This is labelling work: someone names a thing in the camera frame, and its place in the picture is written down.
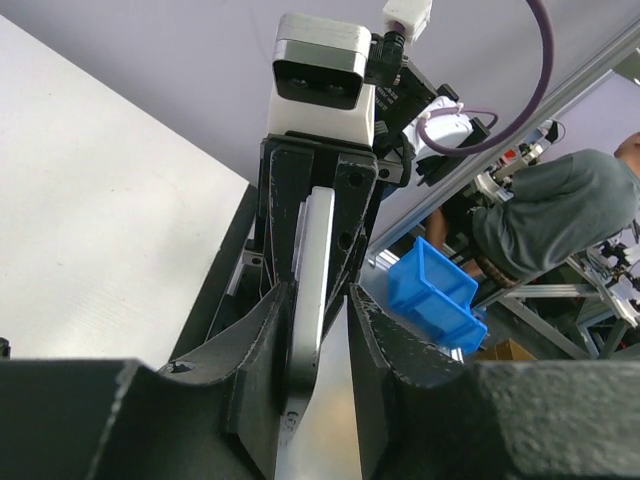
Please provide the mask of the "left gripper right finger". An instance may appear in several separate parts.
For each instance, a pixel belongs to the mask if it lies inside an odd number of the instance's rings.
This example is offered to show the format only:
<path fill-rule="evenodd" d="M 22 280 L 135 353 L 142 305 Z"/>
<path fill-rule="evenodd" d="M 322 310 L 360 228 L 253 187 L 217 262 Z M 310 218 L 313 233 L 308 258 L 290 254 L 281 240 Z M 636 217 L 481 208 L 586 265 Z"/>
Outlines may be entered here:
<path fill-rule="evenodd" d="M 366 479 L 635 479 L 635 361 L 459 363 L 360 286 L 348 331 Z"/>

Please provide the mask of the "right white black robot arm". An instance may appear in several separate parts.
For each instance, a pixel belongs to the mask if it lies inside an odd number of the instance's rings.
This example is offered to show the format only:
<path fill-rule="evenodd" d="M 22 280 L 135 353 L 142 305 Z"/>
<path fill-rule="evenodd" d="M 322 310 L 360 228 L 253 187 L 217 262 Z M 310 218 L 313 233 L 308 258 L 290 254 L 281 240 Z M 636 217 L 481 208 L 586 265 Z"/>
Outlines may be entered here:
<path fill-rule="evenodd" d="M 448 86 L 434 87 L 404 52 L 404 36 L 297 15 L 283 17 L 272 57 L 261 144 L 255 250 L 259 291 L 293 284 L 304 206 L 328 191 L 319 255 L 324 297 L 358 276 L 385 190 L 407 186 L 429 142 L 464 148 L 489 133 Z"/>

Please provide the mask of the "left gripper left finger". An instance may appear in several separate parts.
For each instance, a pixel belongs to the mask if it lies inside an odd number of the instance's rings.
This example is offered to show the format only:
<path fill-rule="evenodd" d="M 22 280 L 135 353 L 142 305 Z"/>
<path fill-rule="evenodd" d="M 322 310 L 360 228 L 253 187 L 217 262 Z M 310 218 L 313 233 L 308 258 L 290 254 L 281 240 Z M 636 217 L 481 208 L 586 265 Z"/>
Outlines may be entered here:
<path fill-rule="evenodd" d="M 5 479 L 271 479 L 291 289 L 159 370 L 5 360 Z"/>

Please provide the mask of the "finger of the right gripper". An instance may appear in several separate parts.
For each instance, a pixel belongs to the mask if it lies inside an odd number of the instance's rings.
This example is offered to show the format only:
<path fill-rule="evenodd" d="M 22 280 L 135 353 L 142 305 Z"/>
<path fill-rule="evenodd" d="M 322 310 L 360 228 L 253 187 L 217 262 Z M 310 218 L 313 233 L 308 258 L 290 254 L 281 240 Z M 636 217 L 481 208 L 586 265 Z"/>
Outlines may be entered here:
<path fill-rule="evenodd" d="M 262 251 L 262 290 L 293 278 L 300 204 L 310 192 L 312 144 L 292 136 L 269 135 L 261 145 L 256 234 Z"/>
<path fill-rule="evenodd" d="M 327 283 L 327 306 L 339 295 L 355 262 L 378 169 L 371 155 L 341 153 L 333 181 L 335 208 Z"/>

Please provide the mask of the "black smartphone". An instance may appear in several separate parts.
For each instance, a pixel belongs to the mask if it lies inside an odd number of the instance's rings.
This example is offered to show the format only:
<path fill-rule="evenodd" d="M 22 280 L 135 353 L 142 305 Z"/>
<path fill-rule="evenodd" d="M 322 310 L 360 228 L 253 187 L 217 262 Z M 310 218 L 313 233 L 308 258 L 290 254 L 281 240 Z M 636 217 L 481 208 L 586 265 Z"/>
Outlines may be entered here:
<path fill-rule="evenodd" d="M 300 207 L 293 257 L 295 302 L 286 357 L 285 402 L 276 457 L 277 479 L 284 477 L 281 461 L 286 458 L 289 444 L 304 418 L 316 386 L 334 204 L 334 190 L 316 186 Z"/>

